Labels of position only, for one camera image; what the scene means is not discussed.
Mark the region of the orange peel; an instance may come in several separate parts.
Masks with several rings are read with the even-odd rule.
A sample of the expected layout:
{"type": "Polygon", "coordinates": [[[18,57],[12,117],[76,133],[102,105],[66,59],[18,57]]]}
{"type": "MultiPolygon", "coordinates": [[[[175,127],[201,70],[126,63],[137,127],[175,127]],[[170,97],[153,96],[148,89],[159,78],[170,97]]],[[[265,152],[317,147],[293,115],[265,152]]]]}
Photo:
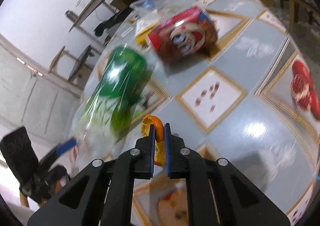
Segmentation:
{"type": "Polygon", "coordinates": [[[154,164],[163,166],[166,163],[165,159],[165,141],[164,141],[164,126],[161,120],[153,115],[145,115],[142,119],[141,135],[146,137],[149,135],[150,126],[155,128],[155,156],[154,164]]]}

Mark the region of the green scream plastic bottle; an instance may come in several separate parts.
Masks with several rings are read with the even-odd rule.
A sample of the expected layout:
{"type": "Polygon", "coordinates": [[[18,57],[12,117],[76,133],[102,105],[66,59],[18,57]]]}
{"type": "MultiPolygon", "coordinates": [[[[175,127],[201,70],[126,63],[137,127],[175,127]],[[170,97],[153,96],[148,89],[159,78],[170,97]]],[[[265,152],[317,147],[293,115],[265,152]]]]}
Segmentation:
{"type": "Polygon", "coordinates": [[[147,61],[134,48],[124,44],[113,49],[75,127],[76,164],[86,165],[113,153],[130,127],[151,74],[147,61]]]}

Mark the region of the red tin can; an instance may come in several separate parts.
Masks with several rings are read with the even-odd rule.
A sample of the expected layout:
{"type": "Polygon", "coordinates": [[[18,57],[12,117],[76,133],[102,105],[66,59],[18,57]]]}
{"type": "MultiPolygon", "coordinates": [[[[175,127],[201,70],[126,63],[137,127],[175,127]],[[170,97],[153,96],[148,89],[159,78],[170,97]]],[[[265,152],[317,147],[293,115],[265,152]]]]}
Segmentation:
{"type": "Polygon", "coordinates": [[[216,44],[218,32],[207,12],[190,7],[155,27],[146,36],[158,58],[172,64],[216,44]]]}

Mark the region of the yellow medicine box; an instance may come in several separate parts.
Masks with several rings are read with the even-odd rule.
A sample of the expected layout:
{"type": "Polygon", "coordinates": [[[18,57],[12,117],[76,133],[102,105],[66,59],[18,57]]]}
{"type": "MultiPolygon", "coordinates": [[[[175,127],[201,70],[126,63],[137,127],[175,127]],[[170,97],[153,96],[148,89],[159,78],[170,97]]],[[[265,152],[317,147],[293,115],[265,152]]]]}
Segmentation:
{"type": "Polygon", "coordinates": [[[155,27],[159,25],[159,22],[145,22],[139,21],[136,25],[135,43],[137,45],[147,45],[146,38],[155,27]]]}

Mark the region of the clear plastic container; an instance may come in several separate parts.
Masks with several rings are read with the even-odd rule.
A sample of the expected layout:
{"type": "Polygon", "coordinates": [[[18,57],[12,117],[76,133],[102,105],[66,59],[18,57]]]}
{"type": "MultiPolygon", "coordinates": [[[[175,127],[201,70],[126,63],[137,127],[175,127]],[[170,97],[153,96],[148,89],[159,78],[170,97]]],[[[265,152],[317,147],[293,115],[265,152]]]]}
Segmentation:
{"type": "Polygon", "coordinates": [[[130,8],[139,16],[139,21],[161,22],[181,12],[184,8],[181,0],[149,0],[155,3],[156,8],[148,11],[142,8],[144,1],[146,0],[138,0],[130,5],[130,8]]]}

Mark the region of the blue wrapper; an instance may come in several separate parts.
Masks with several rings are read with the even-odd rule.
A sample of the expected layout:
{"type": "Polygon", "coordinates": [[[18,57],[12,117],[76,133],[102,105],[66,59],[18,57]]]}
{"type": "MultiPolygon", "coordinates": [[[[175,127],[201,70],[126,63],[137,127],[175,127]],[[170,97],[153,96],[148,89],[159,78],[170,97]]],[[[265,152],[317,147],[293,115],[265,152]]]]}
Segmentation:
{"type": "Polygon", "coordinates": [[[153,1],[146,0],[146,1],[144,1],[142,8],[145,10],[148,10],[148,11],[153,11],[153,10],[155,10],[156,7],[155,7],[155,3],[153,1]]]}

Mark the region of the white door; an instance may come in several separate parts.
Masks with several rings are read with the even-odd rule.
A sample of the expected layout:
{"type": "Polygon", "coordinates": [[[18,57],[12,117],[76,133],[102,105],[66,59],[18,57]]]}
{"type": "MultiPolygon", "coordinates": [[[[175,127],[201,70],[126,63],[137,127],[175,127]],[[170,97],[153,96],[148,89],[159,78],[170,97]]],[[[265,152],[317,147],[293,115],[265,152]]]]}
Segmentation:
{"type": "Polygon", "coordinates": [[[24,126],[35,141],[58,143],[71,135],[79,97],[1,42],[1,133],[24,126]]]}

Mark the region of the fruit pattern tablecloth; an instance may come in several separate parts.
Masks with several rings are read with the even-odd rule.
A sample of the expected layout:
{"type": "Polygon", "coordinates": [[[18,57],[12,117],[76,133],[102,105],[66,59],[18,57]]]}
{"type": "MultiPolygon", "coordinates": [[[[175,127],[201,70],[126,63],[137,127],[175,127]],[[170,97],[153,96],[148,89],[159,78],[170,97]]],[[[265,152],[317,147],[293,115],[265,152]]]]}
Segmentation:
{"type": "Polygon", "coordinates": [[[154,67],[133,123],[122,140],[80,147],[73,171],[95,158],[111,160],[133,147],[142,117],[157,116],[207,158],[228,159],[292,225],[315,204],[319,168],[319,106],[311,72],[285,27],[260,0],[168,0],[175,14],[191,6],[207,11],[218,30],[211,53],[154,67]]]}

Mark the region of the left wooden chair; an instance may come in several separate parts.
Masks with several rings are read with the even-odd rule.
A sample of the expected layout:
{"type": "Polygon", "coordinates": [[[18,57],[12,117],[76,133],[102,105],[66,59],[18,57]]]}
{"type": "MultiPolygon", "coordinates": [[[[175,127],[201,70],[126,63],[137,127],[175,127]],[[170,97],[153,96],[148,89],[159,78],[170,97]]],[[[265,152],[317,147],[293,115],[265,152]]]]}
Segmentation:
{"type": "Polygon", "coordinates": [[[48,73],[83,89],[101,53],[92,45],[88,45],[80,56],[76,57],[63,46],[51,61],[48,73]]]}

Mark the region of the black clothes under table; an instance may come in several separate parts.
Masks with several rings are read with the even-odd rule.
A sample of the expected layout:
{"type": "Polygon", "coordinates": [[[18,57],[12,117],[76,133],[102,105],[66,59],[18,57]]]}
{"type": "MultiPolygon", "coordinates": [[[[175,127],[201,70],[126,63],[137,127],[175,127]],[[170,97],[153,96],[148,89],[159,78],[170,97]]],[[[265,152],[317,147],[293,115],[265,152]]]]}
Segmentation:
{"type": "Polygon", "coordinates": [[[94,29],[94,33],[97,37],[100,37],[103,35],[105,30],[108,30],[112,27],[114,27],[115,25],[122,23],[123,21],[125,21],[125,19],[128,17],[129,14],[131,14],[131,12],[133,11],[133,9],[131,9],[129,6],[126,7],[124,10],[120,10],[119,12],[117,12],[115,15],[113,15],[111,18],[109,18],[107,21],[103,21],[102,23],[100,23],[95,29],[94,29]]]}

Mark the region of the metal thermos flask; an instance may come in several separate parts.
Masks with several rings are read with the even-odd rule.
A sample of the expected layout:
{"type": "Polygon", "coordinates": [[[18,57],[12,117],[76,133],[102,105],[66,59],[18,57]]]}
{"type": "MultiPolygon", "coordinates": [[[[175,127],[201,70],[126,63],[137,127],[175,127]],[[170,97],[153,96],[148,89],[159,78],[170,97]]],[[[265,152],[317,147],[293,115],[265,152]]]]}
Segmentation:
{"type": "Polygon", "coordinates": [[[71,11],[71,10],[67,10],[67,11],[65,12],[65,16],[66,16],[70,21],[72,21],[73,23],[76,22],[76,20],[78,19],[78,15],[77,15],[75,12],[71,11]]]}

